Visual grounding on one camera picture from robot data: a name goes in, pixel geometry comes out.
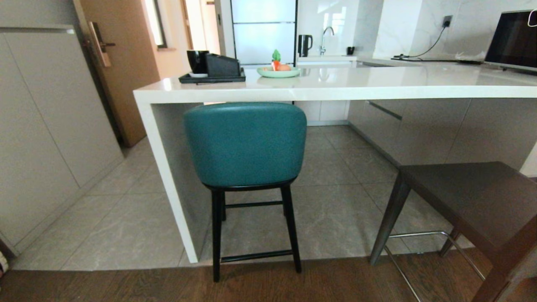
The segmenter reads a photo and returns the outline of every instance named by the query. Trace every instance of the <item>refrigerator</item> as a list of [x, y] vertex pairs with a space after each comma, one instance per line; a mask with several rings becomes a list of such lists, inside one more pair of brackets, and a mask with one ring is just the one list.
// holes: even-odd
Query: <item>refrigerator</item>
[[270, 65], [277, 49], [281, 63], [295, 62], [297, 0], [231, 0], [235, 57], [244, 68]]

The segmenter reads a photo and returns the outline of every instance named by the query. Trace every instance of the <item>faucet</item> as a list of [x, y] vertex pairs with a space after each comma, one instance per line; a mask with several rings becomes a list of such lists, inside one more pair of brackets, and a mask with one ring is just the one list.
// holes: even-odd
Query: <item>faucet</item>
[[324, 55], [324, 53], [326, 52], [326, 48], [324, 48], [324, 34], [326, 34], [326, 31], [328, 29], [330, 29], [332, 31], [332, 35], [334, 35], [334, 29], [332, 28], [332, 26], [328, 26], [327, 28], [324, 29], [323, 42], [321, 43], [321, 55]]

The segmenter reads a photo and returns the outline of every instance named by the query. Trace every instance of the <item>wall outlet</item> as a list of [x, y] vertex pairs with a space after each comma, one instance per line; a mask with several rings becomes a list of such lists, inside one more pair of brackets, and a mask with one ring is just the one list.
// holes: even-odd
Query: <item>wall outlet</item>
[[453, 18], [453, 15], [444, 16], [444, 21], [442, 21], [442, 27], [449, 27], [451, 25], [451, 18]]

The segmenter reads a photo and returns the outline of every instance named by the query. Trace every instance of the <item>window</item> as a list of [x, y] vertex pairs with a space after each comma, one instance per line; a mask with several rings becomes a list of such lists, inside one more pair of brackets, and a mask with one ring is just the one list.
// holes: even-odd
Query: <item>window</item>
[[158, 9], [158, 0], [146, 0], [147, 15], [149, 16], [149, 25], [155, 43], [158, 48], [167, 48], [166, 36], [162, 28], [161, 12]]

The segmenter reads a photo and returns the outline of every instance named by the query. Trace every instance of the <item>bar stool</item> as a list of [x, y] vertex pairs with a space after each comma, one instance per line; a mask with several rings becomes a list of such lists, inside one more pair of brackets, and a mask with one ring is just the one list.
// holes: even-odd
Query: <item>bar stool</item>
[[[220, 262], [293, 255], [301, 272], [291, 183], [302, 167], [306, 115], [284, 103], [225, 103], [185, 112], [184, 125], [198, 178], [211, 190], [213, 216], [213, 278], [220, 280]], [[225, 192], [279, 188], [282, 200], [226, 205]], [[226, 209], [283, 205], [290, 250], [220, 258], [222, 221]]]
[[[452, 225], [443, 231], [390, 235], [410, 190], [416, 191]], [[537, 183], [501, 162], [401, 166], [371, 253], [382, 250], [421, 301], [386, 247], [389, 238], [441, 234], [440, 255], [455, 244], [479, 274], [483, 285], [473, 302], [504, 301], [525, 278], [537, 276]], [[463, 234], [492, 263], [485, 278], [455, 240]]]

